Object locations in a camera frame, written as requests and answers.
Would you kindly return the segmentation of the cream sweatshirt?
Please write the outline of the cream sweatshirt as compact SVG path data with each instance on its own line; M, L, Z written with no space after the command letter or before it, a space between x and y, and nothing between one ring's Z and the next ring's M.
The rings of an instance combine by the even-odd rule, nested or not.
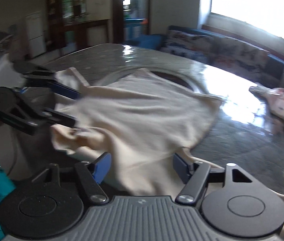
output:
M195 93L145 68L105 85L90 85L73 67L56 78L81 95L73 100L55 93L56 110L76 123L51 127L54 148L78 162L110 154L103 180L124 192L90 207L74 240L281 239L281 233L226 236L210 227L199 209L175 202L184 183L173 168L174 154L222 168L190 153L214 123L221 98Z

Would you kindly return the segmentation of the dark wooden cabinet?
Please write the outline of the dark wooden cabinet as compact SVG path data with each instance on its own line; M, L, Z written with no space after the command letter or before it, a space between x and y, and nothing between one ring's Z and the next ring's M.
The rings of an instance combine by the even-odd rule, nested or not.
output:
M47 49L62 51L69 43L75 50L92 46L90 29L103 29L102 41L110 42L109 19L96 19L87 11L86 0L46 0Z

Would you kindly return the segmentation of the grey quilted star table mat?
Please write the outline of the grey quilted star table mat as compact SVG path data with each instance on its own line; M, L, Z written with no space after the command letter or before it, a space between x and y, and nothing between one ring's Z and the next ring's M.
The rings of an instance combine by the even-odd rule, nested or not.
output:
M31 171L113 154L108 188L130 194L173 194L182 184L171 156L182 151L217 164L238 163L284 193L284 123L250 93L250 82L171 54L102 44L46 64L76 69L88 82L72 102L45 89L27 96L77 118L79 132L44 127L16 136Z

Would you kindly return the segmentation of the pink white packaged garment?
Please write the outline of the pink white packaged garment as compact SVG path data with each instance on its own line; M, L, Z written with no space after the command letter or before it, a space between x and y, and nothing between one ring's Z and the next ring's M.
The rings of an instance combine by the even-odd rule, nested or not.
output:
M251 86L249 92L266 99L269 111L284 120L284 88L267 88L263 85Z

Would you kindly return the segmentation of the blue cabinet in doorway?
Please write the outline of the blue cabinet in doorway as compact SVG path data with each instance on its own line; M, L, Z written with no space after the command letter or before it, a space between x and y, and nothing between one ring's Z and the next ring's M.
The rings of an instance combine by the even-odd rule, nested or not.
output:
M124 19L124 40L138 38L147 33L148 20L146 18Z

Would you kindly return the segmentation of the round black induction cooktop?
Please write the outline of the round black induction cooktop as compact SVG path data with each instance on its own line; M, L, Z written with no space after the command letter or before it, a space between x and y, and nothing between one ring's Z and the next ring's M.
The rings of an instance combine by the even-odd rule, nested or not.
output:
M177 77L175 75L168 74L168 73L165 73L165 72L159 72L159 71L152 71L152 73L163 78L163 79L171 81L175 84L179 84L183 87L186 87L186 88L190 89L191 91L193 91L195 93L199 93L198 87L196 85L194 85L192 82L185 80L184 78L180 78L180 77Z

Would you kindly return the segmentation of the right butterfly cushion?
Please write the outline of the right butterfly cushion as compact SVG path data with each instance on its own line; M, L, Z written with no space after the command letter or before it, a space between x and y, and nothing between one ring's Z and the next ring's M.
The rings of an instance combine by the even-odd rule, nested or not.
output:
M224 71L257 82L265 70L269 51L235 38L217 38L211 64Z

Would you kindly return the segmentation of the butterfly cushion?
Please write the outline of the butterfly cushion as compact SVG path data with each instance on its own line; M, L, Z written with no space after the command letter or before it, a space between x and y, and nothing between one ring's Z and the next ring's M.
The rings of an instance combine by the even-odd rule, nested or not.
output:
M211 64L224 71L257 82L265 70L269 51L235 38L217 38Z
M208 64L214 39L207 35L169 30L161 51Z

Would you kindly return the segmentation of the left butterfly cushion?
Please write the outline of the left butterfly cushion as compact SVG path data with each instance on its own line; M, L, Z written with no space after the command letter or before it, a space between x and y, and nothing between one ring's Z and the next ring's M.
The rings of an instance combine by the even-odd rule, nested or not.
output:
M208 64L214 39L207 35L169 30L161 51Z

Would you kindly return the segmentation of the blue sofa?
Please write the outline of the blue sofa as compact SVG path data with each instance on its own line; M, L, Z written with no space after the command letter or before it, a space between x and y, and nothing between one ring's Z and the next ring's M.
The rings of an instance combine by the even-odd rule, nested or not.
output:
M215 46L215 41L217 38L228 37L228 36L225 36L219 33L210 32L210 31L206 31L203 29L190 29L186 27L169 26L167 33L165 35L162 35L162 34L142 35L138 38L127 40L124 42L124 44L135 46L135 47L141 47L141 48L161 51L160 49L163 46L165 40L167 39L169 30L176 30L176 31L186 32L189 34L199 34L199 35L210 36L214 39L214 46ZM210 59L208 63L211 66L212 64L210 60L211 60L211 55L213 53L213 49L211 51ZM283 71L284 71L284 61L282 59L279 59L275 55L273 55L271 52L269 52L268 61L267 61L265 70L262 72L262 75L260 79L258 80L258 82L263 83L263 82L272 81L272 82L277 83L280 81Z

